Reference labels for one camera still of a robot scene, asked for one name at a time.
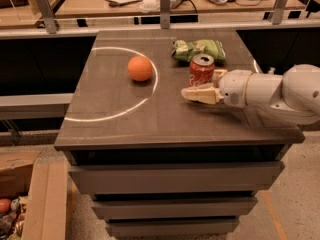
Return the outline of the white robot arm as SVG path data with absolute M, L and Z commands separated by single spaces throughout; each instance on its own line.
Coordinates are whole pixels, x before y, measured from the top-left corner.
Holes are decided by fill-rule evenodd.
M 255 107 L 299 125 L 320 120 L 320 68 L 295 65 L 283 75 L 250 70 L 216 70 L 211 83 L 184 88 L 190 101 L 229 107 Z

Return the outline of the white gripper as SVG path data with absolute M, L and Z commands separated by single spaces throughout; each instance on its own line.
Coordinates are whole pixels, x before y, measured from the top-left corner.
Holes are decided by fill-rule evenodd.
M 223 96 L 223 102 L 227 106 L 244 108 L 246 106 L 246 87 L 249 78 L 253 75 L 249 70 L 215 69 L 212 82 L 218 83 L 219 90 Z M 181 91 L 182 96 L 190 101 L 205 104 L 217 104 L 222 99 L 219 90 L 214 87 L 209 88 L 185 88 Z

